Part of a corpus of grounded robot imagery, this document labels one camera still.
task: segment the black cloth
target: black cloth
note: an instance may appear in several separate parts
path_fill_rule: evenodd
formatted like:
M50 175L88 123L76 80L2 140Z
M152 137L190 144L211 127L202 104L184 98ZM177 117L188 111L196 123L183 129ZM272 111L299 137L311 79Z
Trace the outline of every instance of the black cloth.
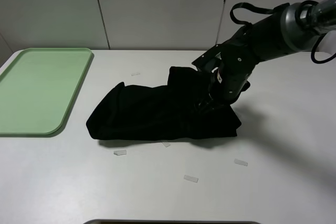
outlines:
M99 103L86 126L99 140L173 140L237 136L240 120L227 106L199 114L195 103L207 95L208 76L192 68L171 67L166 86L123 82Z

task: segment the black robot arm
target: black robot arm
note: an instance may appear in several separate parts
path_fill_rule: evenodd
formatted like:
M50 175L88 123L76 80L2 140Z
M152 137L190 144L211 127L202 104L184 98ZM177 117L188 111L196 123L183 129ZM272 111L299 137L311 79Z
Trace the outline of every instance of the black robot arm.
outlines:
M237 8L271 15L251 24L234 16L233 10ZM315 63L336 58L336 54L324 61L314 57L326 33L336 30L336 0L283 4L274 9L239 3L230 16L233 22L244 26L231 39L215 45L192 63L198 71L210 76L208 97L196 106L202 112L234 103L249 87L247 79L260 62L301 51L312 51Z

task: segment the light green plastic tray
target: light green plastic tray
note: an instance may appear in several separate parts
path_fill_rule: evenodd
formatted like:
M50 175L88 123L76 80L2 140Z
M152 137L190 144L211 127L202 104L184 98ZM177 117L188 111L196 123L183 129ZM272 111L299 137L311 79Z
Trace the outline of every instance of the light green plastic tray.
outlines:
M57 131L71 110L92 56L87 48L20 52L0 76L0 136Z

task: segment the white tabletop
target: white tabletop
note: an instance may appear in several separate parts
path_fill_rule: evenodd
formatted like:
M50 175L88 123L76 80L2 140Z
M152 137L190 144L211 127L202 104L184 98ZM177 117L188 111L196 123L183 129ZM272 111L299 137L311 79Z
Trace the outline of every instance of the white tabletop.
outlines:
M69 121L52 138L0 138L0 223L92 219L334 223L336 60L261 63L233 105L236 138L162 143L91 139L85 122L119 82L166 84L201 51L94 50ZM2 72L17 56L0 69ZM115 156L115 150L127 155ZM234 159L248 166L234 163ZM184 175L199 178L198 183Z

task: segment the white table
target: white table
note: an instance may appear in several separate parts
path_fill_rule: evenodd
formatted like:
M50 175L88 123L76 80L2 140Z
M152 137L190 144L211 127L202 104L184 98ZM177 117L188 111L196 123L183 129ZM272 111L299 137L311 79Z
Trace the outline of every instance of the white table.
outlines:
M202 52L93 53L62 133L0 138L1 224L335 223L336 60L315 65L302 53L258 65L251 88L233 105L243 123L236 138L106 147L90 138L85 122L108 91L121 81L166 84L170 66L191 66ZM123 149L126 156L113 154ZM248 166L234 164L235 158Z

